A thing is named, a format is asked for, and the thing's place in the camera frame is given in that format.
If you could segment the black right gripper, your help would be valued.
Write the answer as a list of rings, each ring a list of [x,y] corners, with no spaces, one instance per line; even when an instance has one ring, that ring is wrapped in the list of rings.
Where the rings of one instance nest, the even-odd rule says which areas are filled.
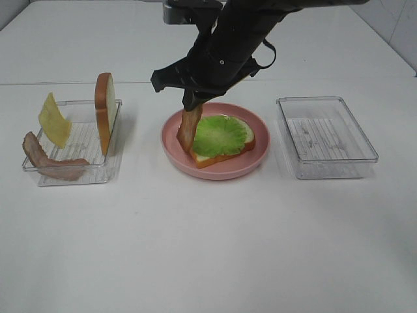
[[[151,76],[155,92],[183,87],[182,104],[187,112],[224,95],[240,80],[257,72],[257,62],[252,57],[257,48],[256,19],[219,19],[196,25],[199,35],[188,55],[155,70]]]

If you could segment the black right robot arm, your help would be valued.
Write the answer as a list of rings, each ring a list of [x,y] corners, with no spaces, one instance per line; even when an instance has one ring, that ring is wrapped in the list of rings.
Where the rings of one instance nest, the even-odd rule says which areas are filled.
[[[288,14],[305,8],[359,5],[359,1],[164,1],[166,24],[195,25],[199,34],[186,57],[155,70],[156,92],[183,89],[186,111],[226,92],[262,66],[252,57]]]

